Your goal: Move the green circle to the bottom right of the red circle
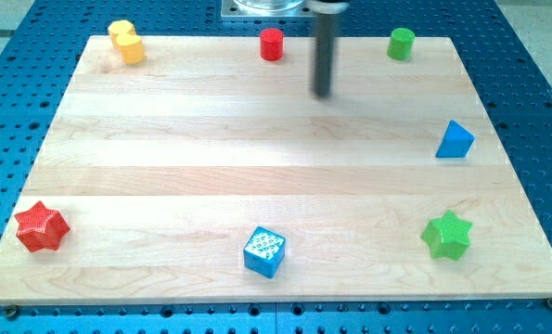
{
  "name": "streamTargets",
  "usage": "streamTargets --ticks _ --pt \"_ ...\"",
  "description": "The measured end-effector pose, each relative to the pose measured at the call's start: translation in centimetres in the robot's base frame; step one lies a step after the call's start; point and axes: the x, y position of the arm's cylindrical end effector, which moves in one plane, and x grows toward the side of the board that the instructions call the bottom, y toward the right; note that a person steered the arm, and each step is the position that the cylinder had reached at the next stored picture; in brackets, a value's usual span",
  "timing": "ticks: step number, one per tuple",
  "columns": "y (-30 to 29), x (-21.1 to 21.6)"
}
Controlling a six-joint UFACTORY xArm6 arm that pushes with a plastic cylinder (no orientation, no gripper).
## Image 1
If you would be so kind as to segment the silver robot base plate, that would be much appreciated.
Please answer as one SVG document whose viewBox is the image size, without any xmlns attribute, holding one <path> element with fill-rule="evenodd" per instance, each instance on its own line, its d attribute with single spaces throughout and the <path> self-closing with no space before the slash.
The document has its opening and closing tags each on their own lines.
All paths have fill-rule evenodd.
<svg viewBox="0 0 552 334">
<path fill-rule="evenodd" d="M 250 18 L 301 18 L 313 14 L 304 0 L 222 0 L 221 17 L 228 19 Z"/>
</svg>

